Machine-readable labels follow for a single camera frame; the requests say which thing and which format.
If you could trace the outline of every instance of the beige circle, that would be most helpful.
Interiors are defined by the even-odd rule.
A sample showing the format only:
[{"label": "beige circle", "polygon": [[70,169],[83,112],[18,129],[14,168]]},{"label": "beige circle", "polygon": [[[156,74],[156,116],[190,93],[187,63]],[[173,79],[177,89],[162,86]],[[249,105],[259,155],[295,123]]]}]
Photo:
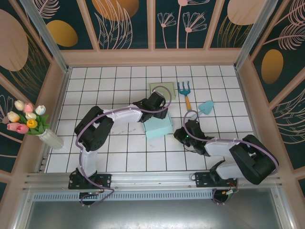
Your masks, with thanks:
[{"label": "beige circle", "polygon": [[280,51],[269,50],[262,62],[262,78],[267,84],[273,84],[280,76],[284,65],[284,59]]},{"label": "beige circle", "polygon": [[28,54],[28,39],[23,27],[0,9],[0,66],[9,71],[19,71],[24,67]]},{"label": "beige circle", "polygon": [[228,18],[236,25],[251,25],[256,21],[265,0],[230,0]]}]

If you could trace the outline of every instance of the enclosure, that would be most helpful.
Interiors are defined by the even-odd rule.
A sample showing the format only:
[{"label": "enclosure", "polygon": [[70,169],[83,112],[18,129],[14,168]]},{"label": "enclosure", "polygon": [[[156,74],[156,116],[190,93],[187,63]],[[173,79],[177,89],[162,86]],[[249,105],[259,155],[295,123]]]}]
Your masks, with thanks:
[{"label": "enclosure", "polygon": [[[0,29],[1,228],[305,228],[305,0],[2,0]],[[190,152],[173,134],[149,139],[130,122],[97,152],[114,193],[82,208],[89,191],[68,185],[85,115],[173,83],[175,131],[189,110],[181,82],[190,82],[192,110],[213,101],[198,118],[206,136],[256,136],[278,173],[259,185],[239,178],[239,193],[215,204],[224,187],[198,187],[193,176],[226,157]],[[29,132],[10,130],[18,100],[46,107],[37,133],[22,118]],[[48,124],[61,149],[40,140]]]}]

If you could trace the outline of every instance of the flower bouquet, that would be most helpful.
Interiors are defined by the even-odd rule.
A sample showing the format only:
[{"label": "flower bouquet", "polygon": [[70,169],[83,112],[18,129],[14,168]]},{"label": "flower bouquet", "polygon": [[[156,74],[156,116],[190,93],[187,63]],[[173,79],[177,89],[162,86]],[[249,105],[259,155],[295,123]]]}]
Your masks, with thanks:
[{"label": "flower bouquet", "polygon": [[61,149],[63,140],[54,134],[50,129],[50,124],[46,123],[49,115],[45,114],[46,108],[43,105],[34,109],[33,104],[25,104],[23,101],[15,101],[15,107],[22,114],[13,111],[8,112],[8,119],[11,123],[7,124],[7,129],[16,131],[19,134],[37,135],[40,140],[52,147]]}]

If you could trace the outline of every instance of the artificial flower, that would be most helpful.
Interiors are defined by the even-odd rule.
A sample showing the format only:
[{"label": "artificial flower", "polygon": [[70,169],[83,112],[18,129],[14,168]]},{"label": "artificial flower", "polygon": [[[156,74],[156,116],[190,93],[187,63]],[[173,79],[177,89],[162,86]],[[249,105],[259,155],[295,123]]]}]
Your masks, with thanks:
[{"label": "artificial flower", "polygon": [[15,112],[11,111],[8,112],[8,118],[12,123],[15,123],[17,121],[19,121],[20,117],[18,114],[16,114]]},{"label": "artificial flower", "polygon": [[37,115],[34,114],[33,112],[26,112],[26,113],[25,113],[25,118],[26,118],[27,120],[30,120],[30,119],[36,120]]},{"label": "artificial flower", "polygon": [[36,120],[30,119],[27,121],[27,126],[31,129],[37,127],[38,123],[36,122]]},{"label": "artificial flower", "polygon": [[35,112],[38,115],[43,115],[46,112],[46,107],[44,105],[38,106]]},{"label": "artificial flower", "polygon": [[24,109],[24,102],[23,101],[20,101],[20,100],[17,100],[15,101],[15,108],[19,111],[23,111]]},{"label": "artificial flower", "polygon": [[8,123],[7,129],[11,131],[16,131],[20,123]]},{"label": "artificial flower", "polygon": [[24,109],[23,109],[24,113],[33,112],[33,110],[34,110],[33,104],[31,103],[24,104]]},{"label": "artificial flower", "polygon": [[19,134],[26,134],[29,131],[29,128],[25,124],[19,124],[16,131]]}]

